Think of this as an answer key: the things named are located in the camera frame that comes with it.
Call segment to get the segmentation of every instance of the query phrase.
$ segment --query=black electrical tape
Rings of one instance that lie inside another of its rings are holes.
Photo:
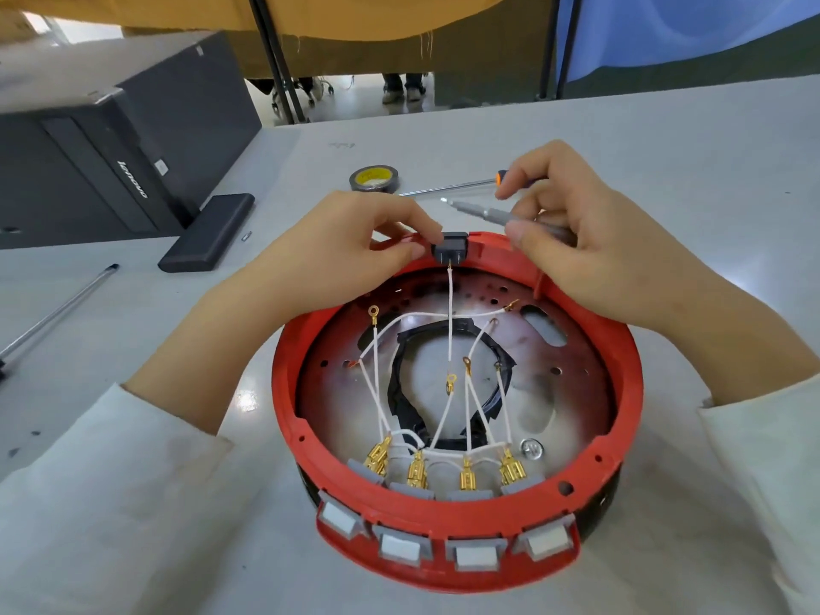
[[[350,189],[354,192],[392,194],[398,189],[398,170],[384,165],[360,168],[350,175]]]
[[[425,446],[429,446],[432,440],[430,432],[427,431],[427,425],[418,413],[415,406],[410,403],[402,391],[402,383],[399,378],[401,372],[402,361],[404,360],[404,351],[407,349],[407,342],[420,334],[428,332],[440,332],[448,330],[448,320],[434,321],[431,324],[425,324],[400,332],[396,337],[398,341],[398,350],[396,351],[393,360],[393,370],[390,372],[390,382],[387,387],[387,404],[390,406],[390,413],[398,418],[398,424],[403,430],[411,430],[422,439]],[[470,334],[477,337],[480,334],[480,328],[473,322],[472,319],[454,319],[453,320],[453,334]],[[481,341],[495,354],[495,358],[501,365],[501,382],[504,384],[504,392],[507,393],[510,387],[510,380],[513,377],[513,367],[515,361],[496,341],[493,340],[487,333],[481,335]],[[487,399],[481,410],[484,411],[487,420],[494,419],[501,411],[501,390],[498,386],[495,387],[493,394]],[[470,433],[472,438],[472,447],[483,447],[487,444],[487,432],[484,428],[484,422],[481,416],[476,411],[470,418]],[[436,448],[447,449],[450,451],[466,451],[466,428],[462,430],[463,438],[441,439],[436,443]],[[404,435],[405,442],[413,444],[413,438],[407,434]]]

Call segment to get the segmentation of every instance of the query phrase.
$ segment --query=jeans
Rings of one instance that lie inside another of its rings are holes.
[[[390,92],[401,92],[402,90],[402,76],[398,73],[382,73],[384,76],[384,85]],[[407,88],[422,89],[422,74],[421,73],[405,73],[404,85]]]

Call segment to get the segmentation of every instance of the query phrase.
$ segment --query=lab coat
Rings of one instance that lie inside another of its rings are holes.
[[[700,410],[795,615],[820,613],[818,403],[820,375]],[[111,387],[0,484],[0,613],[132,612],[231,446]]]

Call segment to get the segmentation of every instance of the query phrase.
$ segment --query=screwdriver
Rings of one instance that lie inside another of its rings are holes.
[[[416,190],[415,192],[402,192],[399,196],[420,196],[422,194],[433,194],[434,192],[444,192],[445,190],[455,190],[455,189],[462,189],[463,187],[477,187],[479,185],[489,185],[489,184],[496,184],[501,185],[501,182],[504,181],[504,177],[507,176],[508,170],[499,170],[498,173],[495,175],[495,179],[483,179],[481,181],[471,181],[468,184],[456,184],[456,185],[445,185],[443,187],[431,187],[425,190]],[[527,185],[524,187],[529,187],[533,185],[536,181],[543,181],[547,179],[547,177],[538,177],[538,179],[532,179],[527,182]]]
[[[449,201],[446,198],[442,198],[441,201],[447,203],[447,205],[453,207],[456,211],[466,213],[469,216],[477,216],[482,220],[491,222],[494,225],[504,226],[510,220],[522,220],[522,218],[514,216],[509,211],[502,211],[500,209],[493,209],[492,207],[476,205],[472,202]],[[547,233],[558,239],[559,242],[564,242],[568,246],[572,247],[578,246],[578,237],[568,228],[563,226],[547,225],[543,222],[536,222],[536,224],[547,231]]]

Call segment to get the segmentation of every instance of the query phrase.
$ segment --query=black rocker switch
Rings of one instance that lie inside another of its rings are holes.
[[[430,246],[433,258],[443,266],[457,266],[466,259],[467,233],[444,233],[445,241]]]

